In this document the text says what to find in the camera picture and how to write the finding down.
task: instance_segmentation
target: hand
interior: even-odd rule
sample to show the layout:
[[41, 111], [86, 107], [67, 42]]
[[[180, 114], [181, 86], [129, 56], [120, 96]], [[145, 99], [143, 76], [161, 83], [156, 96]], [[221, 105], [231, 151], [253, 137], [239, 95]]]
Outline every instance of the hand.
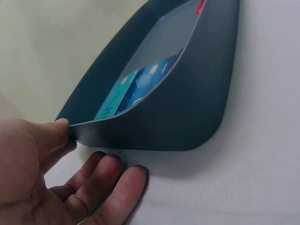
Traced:
[[[94, 212], [117, 182], [121, 160], [96, 152], [63, 186], [47, 189], [44, 174], [76, 143], [68, 121], [49, 124], [0, 120], [0, 224], [75, 225]], [[141, 166], [127, 169], [112, 194], [83, 225], [122, 224], [146, 180]]]

